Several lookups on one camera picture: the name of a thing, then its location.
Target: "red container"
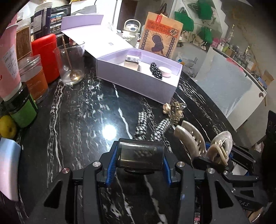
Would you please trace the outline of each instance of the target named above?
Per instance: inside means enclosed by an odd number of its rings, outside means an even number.
[[[57,38],[55,34],[49,34],[32,42],[33,55],[40,54],[47,83],[51,83],[59,77],[59,69],[54,54],[56,47]]]

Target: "green label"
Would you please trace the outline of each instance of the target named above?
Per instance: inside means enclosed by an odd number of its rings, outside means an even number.
[[[15,114],[11,114],[11,117],[21,128],[28,126],[34,120],[35,116],[36,111],[33,108],[30,100],[28,100],[25,105]]]

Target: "black and white gingham fabric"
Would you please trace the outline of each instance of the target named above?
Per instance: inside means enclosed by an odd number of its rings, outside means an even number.
[[[138,113],[138,126],[136,126],[135,128],[134,139],[146,140],[147,119],[148,119],[148,115],[146,112],[143,111]]]
[[[150,135],[150,140],[160,142],[162,140],[162,137],[164,136],[165,132],[170,127],[170,125],[171,125],[171,122],[170,122],[169,118],[163,119],[158,124],[158,126],[156,127],[154,132]]]

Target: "brown paper bag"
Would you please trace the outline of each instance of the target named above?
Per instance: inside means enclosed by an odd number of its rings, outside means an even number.
[[[181,22],[149,12],[139,48],[171,58],[182,27]]]

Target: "open gift box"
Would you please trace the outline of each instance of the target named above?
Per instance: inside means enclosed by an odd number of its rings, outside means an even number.
[[[61,31],[96,58],[97,77],[130,89],[159,103],[170,103],[177,88],[182,65],[163,56],[133,48],[116,33],[101,25],[103,15],[75,15],[62,18]],[[124,67],[127,55],[139,56],[138,71]],[[171,77],[155,78],[150,64],[164,66]]]

